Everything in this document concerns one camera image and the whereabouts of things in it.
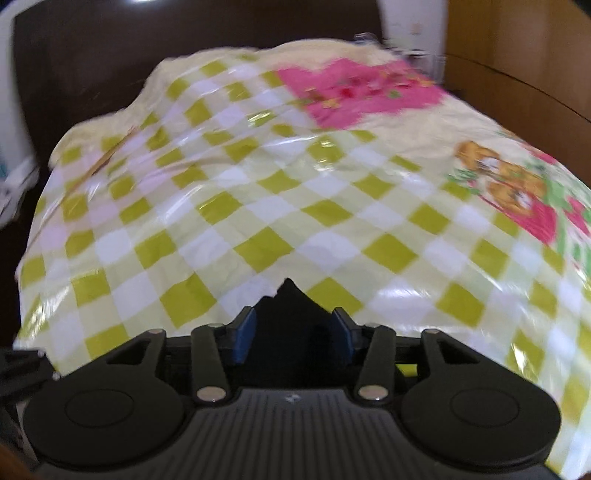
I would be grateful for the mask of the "black pants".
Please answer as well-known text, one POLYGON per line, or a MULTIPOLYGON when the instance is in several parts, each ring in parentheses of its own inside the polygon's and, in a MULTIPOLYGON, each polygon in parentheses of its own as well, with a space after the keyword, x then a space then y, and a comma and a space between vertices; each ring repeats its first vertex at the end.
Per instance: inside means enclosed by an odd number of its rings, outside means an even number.
POLYGON ((263 360, 310 361, 329 356, 331 314, 286 279, 273 296, 256 303, 256 337, 252 354, 263 360))

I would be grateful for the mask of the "checkered yellow bed cover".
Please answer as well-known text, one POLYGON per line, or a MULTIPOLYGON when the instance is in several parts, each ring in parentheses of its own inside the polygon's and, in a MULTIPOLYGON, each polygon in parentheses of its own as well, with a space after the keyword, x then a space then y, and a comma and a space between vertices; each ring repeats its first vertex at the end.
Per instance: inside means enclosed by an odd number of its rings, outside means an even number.
POLYGON ((224 322, 293 279, 403 334, 438 327, 546 389, 550 466, 590 470, 590 190, 374 46, 161 62, 50 157, 16 343, 62 372, 151 326, 224 322))

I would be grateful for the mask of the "brown wooden wardrobe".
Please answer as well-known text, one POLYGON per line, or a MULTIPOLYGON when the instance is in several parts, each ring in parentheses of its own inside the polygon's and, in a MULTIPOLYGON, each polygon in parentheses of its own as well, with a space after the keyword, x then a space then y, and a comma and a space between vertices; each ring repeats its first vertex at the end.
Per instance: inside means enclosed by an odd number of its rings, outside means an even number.
POLYGON ((590 4, 451 1, 445 87, 590 181, 590 4))

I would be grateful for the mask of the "dark wooden headboard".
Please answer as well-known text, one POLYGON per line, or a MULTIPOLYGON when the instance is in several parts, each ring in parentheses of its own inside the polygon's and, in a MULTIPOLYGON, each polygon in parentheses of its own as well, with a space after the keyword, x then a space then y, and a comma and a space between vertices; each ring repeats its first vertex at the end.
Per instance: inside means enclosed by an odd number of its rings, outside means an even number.
POLYGON ((16 15, 16 86, 37 160, 74 125, 127 107, 162 60, 221 47, 381 36, 376 0, 42 1, 16 15))

